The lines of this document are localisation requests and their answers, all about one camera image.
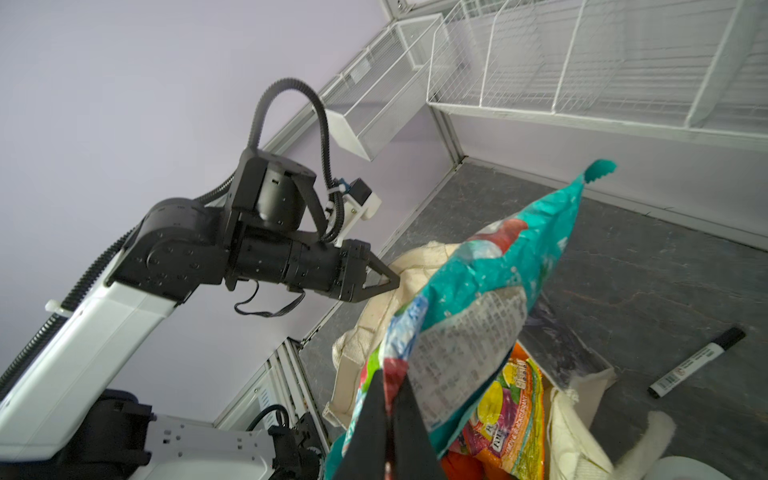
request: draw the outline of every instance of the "white wall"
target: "white wall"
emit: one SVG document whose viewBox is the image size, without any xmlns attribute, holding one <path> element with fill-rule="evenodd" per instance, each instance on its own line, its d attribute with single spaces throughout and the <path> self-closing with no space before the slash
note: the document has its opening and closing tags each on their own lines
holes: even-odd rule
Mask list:
<svg viewBox="0 0 768 480">
<path fill-rule="evenodd" d="M 768 236 L 768 155 L 679 141 L 452 115 L 464 153 L 571 181 L 597 158 L 618 169 L 594 190 Z"/>
<path fill-rule="evenodd" d="M 0 3 L 0 369 L 43 323 L 45 302 L 149 207 L 197 196 L 235 168 L 270 83 L 322 87 L 385 24 L 378 0 Z M 281 95 L 263 138 L 305 103 Z M 448 170 L 425 111 L 373 164 L 332 153 L 335 175 L 364 177 L 384 200 L 355 232 L 374 248 Z M 319 174 L 316 131 L 290 154 Z M 159 412 L 215 419 L 285 336 L 303 336 L 332 304 L 310 294 L 282 319 L 238 316 L 232 305 L 250 288 L 201 287 L 113 387 Z M 290 298 L 263 286 L 254 304 Z"/>
</svg>

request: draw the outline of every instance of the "wire mesh shelf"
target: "wire mesh shelf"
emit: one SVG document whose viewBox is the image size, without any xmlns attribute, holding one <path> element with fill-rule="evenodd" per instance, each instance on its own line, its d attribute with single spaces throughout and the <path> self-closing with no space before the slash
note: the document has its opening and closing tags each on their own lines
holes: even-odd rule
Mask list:
<svg viewBox="0 0 768 480">
<path fill-rule="evenodd" d="M 768 0 L 460 0 L 429 102 L 768 151 Z"/>
<path fill-rule="evenodd" d="M 442 15 L 395 22 L 323 94 L 330 133 L 340 147 L 373 158 L 426 104 L 432 42 Z"/>
</svg>

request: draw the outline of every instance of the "marker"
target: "marker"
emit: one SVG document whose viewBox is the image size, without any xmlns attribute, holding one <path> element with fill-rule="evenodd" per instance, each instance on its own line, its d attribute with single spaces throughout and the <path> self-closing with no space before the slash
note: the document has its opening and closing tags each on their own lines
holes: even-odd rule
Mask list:
<svg viewBox="0 0 768 480">
<path fill-rule="evenodd" d="M 746 333 L 740 328 L 733 327 L 728 329 L 723 335 L 712 340 L 704 348 L 694 353 L 688 360 L 682 362 L 674 370 L 649 386 L 648 393 L 655 399 L 660 399 L 672 391 L 680 382 L 693 375 L 698 369 L 722 355 L 730 347 L 736 345 L 745 336 Z"/>
</svg>

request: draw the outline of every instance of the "colorful snack bag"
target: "colorful snack bag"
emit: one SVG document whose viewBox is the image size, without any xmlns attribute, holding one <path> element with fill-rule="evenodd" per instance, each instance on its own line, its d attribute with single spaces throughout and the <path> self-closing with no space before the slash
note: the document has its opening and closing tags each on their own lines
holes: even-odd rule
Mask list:
<svg viewBox="0 0 768 480">
<path fill-rule="evenodd" d="M 543 480 L 543 393 L 541 371 L 515 345 L 449 450 L 499 467 L 519 480 Z"/>
<path fill-rule="evenodd" d="M 611 161 L 595 161 L 571 185 L 488 225 L 395 313 L 362 370 L 344 451 L 371 377 L 382 369 L 387 413 L 408 373 L 430 442 L 442 456 L 506 364 L 568 244 L 584 185 L 614 168 Z"/>
</svg>

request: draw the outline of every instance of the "marker label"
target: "marker label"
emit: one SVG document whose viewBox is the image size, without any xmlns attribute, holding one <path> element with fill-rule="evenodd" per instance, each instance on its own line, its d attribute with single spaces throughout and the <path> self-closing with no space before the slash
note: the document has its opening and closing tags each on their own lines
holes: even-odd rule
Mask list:
<svg viewBox="0 0 768 480">
<path fill-rule="evenodd" d="M 689 359 L 675 367 L 674 370 L 661 377 L 650 387 L 660 396 L 665 396 L 678 383 L 682 382 L 708 362 L 716 359 L 725 352 L 723 347 L 716 343 L 709 343 L 704 348 L 694 353 Z"/>
</svg>

